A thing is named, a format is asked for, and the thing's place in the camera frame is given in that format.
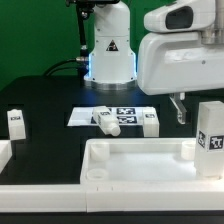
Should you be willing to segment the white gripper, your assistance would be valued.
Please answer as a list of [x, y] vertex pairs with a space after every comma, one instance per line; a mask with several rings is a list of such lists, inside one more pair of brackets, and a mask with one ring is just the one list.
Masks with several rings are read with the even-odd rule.
[[147, 34], [138, 54], [138, 86], [147, 95], [168, 94], [177, 120], [186, 123], [184, 93], [224, 88], [224, 46], [203, 45], [198, 32]]

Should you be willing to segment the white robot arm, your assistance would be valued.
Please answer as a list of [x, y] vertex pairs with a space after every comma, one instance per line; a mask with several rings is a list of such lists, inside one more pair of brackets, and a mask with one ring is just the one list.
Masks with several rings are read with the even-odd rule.
[[180, 123], [186, 92], [224, 88], [224, 0], [175, 0], [144, 17], [148, 34], [130, 48], [126, 4], [100, 3], [85, 83], [97, 89], [137, 84], [147, 95], [170, 94]]

